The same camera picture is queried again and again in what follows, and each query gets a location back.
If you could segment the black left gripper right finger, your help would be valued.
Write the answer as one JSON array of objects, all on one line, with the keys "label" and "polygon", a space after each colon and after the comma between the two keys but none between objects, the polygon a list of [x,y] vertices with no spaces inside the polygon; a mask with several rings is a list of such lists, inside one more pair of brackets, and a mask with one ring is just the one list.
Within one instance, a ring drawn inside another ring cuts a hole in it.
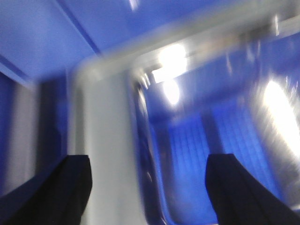
[{"label": "black left gripper right finger", "polygon": [[298,216],[233,154],[208,156],[205,186],[220,225],[296,225]]}]

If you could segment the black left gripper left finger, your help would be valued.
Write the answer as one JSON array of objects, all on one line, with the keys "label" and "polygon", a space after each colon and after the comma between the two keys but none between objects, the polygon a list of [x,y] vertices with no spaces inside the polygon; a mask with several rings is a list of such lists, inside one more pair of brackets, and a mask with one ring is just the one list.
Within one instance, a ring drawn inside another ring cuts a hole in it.
[{"label": "black left gripper left finger", "polygon": [[2,225],[78,225],[92,189],[90,159],[68,155],[0,199]]}]

